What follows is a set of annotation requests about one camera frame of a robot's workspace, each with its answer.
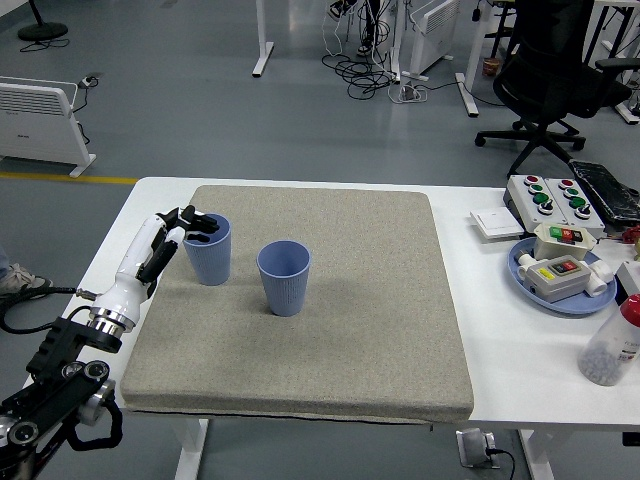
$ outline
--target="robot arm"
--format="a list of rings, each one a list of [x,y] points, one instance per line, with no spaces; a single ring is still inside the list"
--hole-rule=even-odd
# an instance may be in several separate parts
[[[109,290],[101,295],[75,290],[93,304],[50,324],[45,340],[27,365],[33,383],[0,406],[0,480],[35,478],[65,441],[74,450],[118,445],[122,414],[115,403],[115,382],[108,378],[109,366],[102,361],[85,364],[77,357],[85,345],[117,353],[122,333],[137,324],[140,304],[153,294],[158,276],[185,235],[191,231],[213,233],[218,228],[215,220],[196,212],[193,206],[152,215],[136,234]],[[13,305],[37,294],[42,291],[34,290],[24,298],[19,294],[20,298],[10,302]],[[87,325],[71,321],[82,309],[89,310]],[[112,417],[111,437],[80,441],[75,434],[77,424],[95,424],[105,409]],[[38,442],[55,428],[47,445],[37,453]]]

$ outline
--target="black base stand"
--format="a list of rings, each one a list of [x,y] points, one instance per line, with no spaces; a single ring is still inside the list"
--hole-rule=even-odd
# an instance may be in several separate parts
[[[43,23],[42,25],[30,25],[18,30],[18,38],[28,42],[40,42],[53,40],[54,38],[66,35],[69,31],[62,23]]]

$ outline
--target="chair armrest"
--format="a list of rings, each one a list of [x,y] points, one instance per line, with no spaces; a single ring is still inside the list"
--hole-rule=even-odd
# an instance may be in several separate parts
[[[596,68],[616,74],[625,70],[640,70],[640,58],[606,58],[596,61]]]

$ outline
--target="yellow floor line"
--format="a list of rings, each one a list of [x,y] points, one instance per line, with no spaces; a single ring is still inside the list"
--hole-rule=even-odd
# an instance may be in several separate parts
[[[46,173],[13,173],[0,172],[0,178],[15,178],[20,180],[50,180],[54,182],[80,182],[80,183],[115,183],[119,185],[134,185],[137,178],[126,177],[90,177],[81,175],[71,178],[68,175],[50,175]]]

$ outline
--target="red cap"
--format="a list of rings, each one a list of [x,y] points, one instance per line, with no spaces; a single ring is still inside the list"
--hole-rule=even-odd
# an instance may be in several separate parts
[[[640,294],[635,293],[620,306],[620,313],[632,325],[640,327]]]

